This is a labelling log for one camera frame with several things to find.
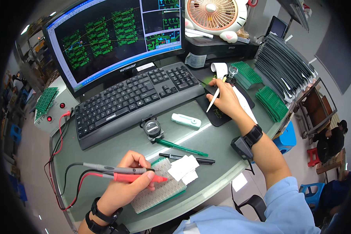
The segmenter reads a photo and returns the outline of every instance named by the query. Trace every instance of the person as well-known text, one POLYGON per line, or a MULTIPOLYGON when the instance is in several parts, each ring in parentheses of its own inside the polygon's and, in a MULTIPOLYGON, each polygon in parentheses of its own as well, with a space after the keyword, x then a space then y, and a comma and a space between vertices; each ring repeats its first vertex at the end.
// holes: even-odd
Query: person
POLYGON ((344 135, 347 133, 347 122, 342 120, 338 127, 331 130, 323 129, 311 138, 311 143, 317 142, 317 155, 321 163, 326 163, 334 155, 341 152, 344 146, 344 135))
POLYGON ((20 92, 23 88, 22 81, 15 75, 12 76, 12 81, 13 81, 13 91, 15 93, 20 92))
MULTIPOLYGON (((220 88, 220 97, 215 100, 215 105, 236 122, 243 136, 249 133, 255 126, 255 122, 240 106, 231 85, 220 79, 213 79, 209 85, 217 85, 220 88)), ((250 221, 232 207, 209 206, 191 215, 188 220, 183 220, 174 231, 175 234, 321 232, 318 227, 315 227, 312 212, 305 202, 304 194, 299 193, 298 183, 291 176, 284 157, 273 141, 263 133, 260 140, 252 146, 252 152, 254 161, 264 174, 267 186, 267 193, 264 196, 267 204, 264 213, 266 221, 250 221)), ((142 167, 150 167, 150 163, 143 155, 129 151, 118 167, 137 167, 139 164, 142 167)), ((147 187, 149 190, 154 190, 154 185, 150 183, 153 176, 153 172, 148 171, 131 184, 111 181, 97 203, 98 209, 110 216, 119 207, 131 202, 142 189, 147 187)), ((91 212, 89 218, 98 225, 107 225, 91 212)), ((78 233, 92 234, 93 232, 89 230, 84 220, 78 233)))

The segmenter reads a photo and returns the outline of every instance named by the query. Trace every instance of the right hand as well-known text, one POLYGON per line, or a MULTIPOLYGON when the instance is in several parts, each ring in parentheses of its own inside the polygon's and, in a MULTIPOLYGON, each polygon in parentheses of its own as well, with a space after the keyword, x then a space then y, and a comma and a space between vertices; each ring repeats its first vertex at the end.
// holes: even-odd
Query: right hand
MULTIPOLYGON (((220 88, 220 97, 216 98, 213 104, 223 113, 234 119, 236 115, 243 111, 243 108, 239 104, 239 100, 229 83, 224 83, 221 79, 213 78, 213 80, 209 82, 209 85, 217 85, 220 88)), ((209 101, 211 101, 213 95, 207 94, 207 98, 209 101)))

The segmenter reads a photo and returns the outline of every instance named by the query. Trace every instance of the small monitor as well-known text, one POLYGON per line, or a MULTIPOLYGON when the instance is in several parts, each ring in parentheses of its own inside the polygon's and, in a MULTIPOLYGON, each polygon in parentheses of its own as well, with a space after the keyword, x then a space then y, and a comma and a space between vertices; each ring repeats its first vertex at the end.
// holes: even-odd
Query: small monitor
POLYGON ((120 73, 184 52, 183 0, 87 0, 43 29, 53 60, 77 97, 120 73))
POLYGON ((286 29, 287 24, 277 17, 273 16, 265 36, 269 35, 269 33, 272 32, 275 33, 278 37, 284 38, 286 29))

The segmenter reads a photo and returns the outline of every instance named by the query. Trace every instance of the monitor screen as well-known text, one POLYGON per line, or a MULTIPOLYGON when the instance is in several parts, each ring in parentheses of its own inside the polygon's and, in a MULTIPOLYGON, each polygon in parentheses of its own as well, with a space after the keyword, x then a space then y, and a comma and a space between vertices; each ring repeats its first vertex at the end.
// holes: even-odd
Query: monitor screen
POLYGON ((287 28, 287 24, 273 16, 271 24, 269 25, 266 36, 269 32, 275 33, 278 37, 283 38, 285 36, 285 31, 287 28))
POLYGON ((74 92, 128 64, 178 50, 181 0, 88 0, 47 26, 74 92))

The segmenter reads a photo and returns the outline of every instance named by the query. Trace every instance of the white pen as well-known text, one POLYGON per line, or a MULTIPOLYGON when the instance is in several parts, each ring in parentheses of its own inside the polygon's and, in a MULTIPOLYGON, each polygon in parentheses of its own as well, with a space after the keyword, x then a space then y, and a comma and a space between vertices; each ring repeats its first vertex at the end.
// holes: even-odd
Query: white pen
MULTIPOLYGON (((225 82, 226 81, 226 76, 222 79, 222 82, 225 82)), ((216 93, 214 94, 212 100, 211 100, 211 103, 209 104, 208 106, 208 109, 206 112, 209 111, 209 109, 211 108, 211 106, 213 105, 214 101, 216 100, 217 96, 220 94, 220 88, 217 88, 216 90, 216 93)))

